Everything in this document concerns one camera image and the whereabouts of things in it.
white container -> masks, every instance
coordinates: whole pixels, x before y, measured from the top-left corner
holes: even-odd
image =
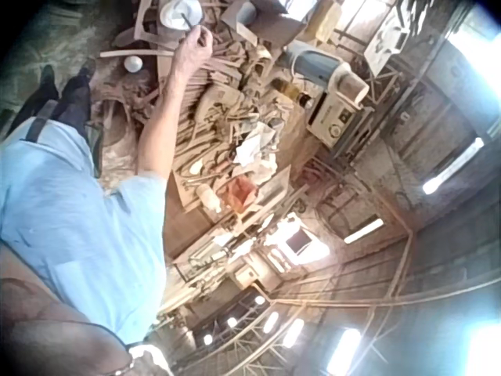
[[[136,73],[142,68],[142,60],[139,56],[129,56],[125,59],[124,66],[127,71]]]
[[[216,213],[222,211],[221,200],[219,200],[219,197],[207,184],[200,184],[195,192],[202,201],[202,204],[204,204],[204,207]]]

light blue shirt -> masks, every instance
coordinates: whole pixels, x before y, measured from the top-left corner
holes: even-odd
[[[0,145],[0,239],[66,304],[123,342],[144,339],[165,289],[165,179],[125,180],[106,196],[84,139],[33,118]]]

shoe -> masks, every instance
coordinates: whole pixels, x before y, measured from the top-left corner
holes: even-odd
[[[88,58],[85,61],[84,65],[82,65],[80,70],[78,71],[78,75],[84,76],[89,81],[91,81],[95,72],[96,72],[96,60],[94,60],[92,58]]]
[[[41,70],[41,75],[40,75],[40,86],[43,86],[45,84],[54,84],[54,81],[56,80],[56,74],[54,73],[54,69],[52,68],[52,65],[46,65],[42,70]]]

bottle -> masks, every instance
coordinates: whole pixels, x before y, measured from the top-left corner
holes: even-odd
[[[313,107],[315,100],[307,93],[302,92],[296,85],[293,85],[282,78],[276,78],[272,81],[272,87],[284,94],[287,98],[291,98],[306,110]]]
[[[219,200],[219,197],[208,184],[200,184],[195,192],[200,201],[202,201],[202,204],[204,204],[204,207],[218,214],[222,211],[221,200]]]

short sleeve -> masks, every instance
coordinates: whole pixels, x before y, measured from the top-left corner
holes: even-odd
[[[120,226],[146,239],[161,239],[166,189],[166,179],[142,173],[123,181],[107,198],[107,206]]]

